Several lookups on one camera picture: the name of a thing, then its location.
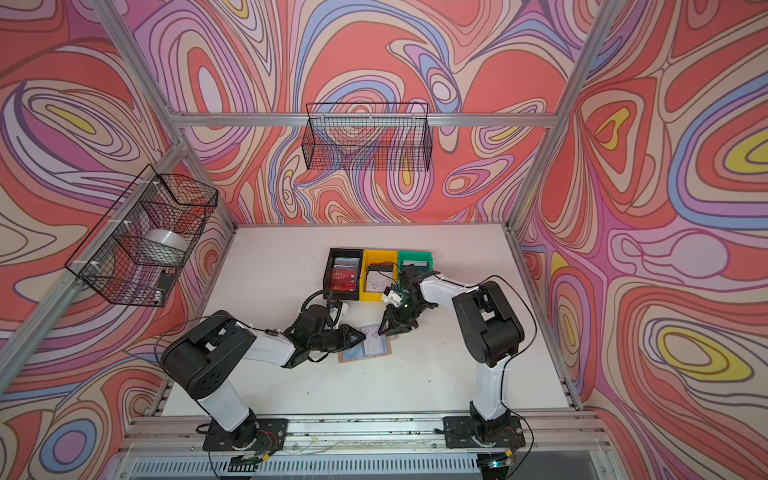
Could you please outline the tan leather card holder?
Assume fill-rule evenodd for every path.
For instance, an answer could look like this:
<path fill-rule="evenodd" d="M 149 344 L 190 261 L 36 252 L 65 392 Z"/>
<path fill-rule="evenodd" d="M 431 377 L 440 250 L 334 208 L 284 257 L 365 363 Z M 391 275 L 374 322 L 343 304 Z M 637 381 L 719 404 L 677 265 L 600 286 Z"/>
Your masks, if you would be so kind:
<path fill-rule="evenodd" d="M 366 335 L 366 339 L 355 347 L 339 353 L 340 363 L 349 363 L 386 356 L 392 353 L 390 341 L 376 333 Z"/>

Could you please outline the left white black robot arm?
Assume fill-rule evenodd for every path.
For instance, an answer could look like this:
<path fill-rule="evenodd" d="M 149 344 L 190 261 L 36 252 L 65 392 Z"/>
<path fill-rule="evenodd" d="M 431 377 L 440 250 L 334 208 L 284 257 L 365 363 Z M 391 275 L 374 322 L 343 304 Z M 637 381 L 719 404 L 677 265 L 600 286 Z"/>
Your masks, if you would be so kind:
<path fill-rule="evenodd" d="M 304 306 L 287 330 L 279 331 L 248 326 L 219 310 L 169 345 L 159 363 L 211 418 L 209 437 L 215 448 L 248 450 L 263 428 L 230 382 L 231 373 L 243 361 L 292 369 L 319 362 L 311 357 L 314 352 L 326 357 L 362 344 L 366 334 L 341 324 L 340 316 L 338 308 Z"/>

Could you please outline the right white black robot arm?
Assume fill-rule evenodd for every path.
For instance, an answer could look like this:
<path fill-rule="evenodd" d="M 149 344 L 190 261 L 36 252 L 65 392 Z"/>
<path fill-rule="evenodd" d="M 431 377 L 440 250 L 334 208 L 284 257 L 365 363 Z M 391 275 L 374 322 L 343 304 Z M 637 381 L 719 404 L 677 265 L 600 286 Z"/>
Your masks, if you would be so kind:
<path fill-rule="evenodd" d="M 381 294 L 386 304 L 378 334 L 395 336 L 418 327 L 427 310 L 451 309 L 464 346 L 477 362 L 476 390 L 465 416 L 447 416 L 436 432 L 450 449 L 508 448 L 526 444 L 522 417 L 506 405 L 505 371 L 520 353 L 525 332 L 497 282 L 464 284 L 407 265 L 399 283 Z"/>

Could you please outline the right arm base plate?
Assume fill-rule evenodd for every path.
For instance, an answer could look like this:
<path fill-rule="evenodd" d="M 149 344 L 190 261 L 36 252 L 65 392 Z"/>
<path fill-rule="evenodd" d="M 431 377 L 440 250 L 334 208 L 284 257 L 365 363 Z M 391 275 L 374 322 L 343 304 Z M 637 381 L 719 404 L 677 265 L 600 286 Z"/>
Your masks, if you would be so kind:
<path fill-rule="evenodd" d="M 521 418 L 505 414 L 494 420 L 480 416 L 448 416 L 436 429 L 449 449 L 504 448 L 516 451 L 527 442 Z"/>

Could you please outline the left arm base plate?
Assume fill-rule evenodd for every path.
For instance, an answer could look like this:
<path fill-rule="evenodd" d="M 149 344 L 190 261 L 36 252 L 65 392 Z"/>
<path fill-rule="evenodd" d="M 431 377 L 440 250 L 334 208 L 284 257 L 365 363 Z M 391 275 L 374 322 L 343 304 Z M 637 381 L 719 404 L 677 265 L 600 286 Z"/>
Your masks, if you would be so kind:
<path fill-rule="evenodd" d="M 274 453 L 283 449 L 289 421 L 286 418 L 246 420 L 228 432 L 218 422 L 208 425 L 203 441 L 206 452 L 252 451 Z"/>

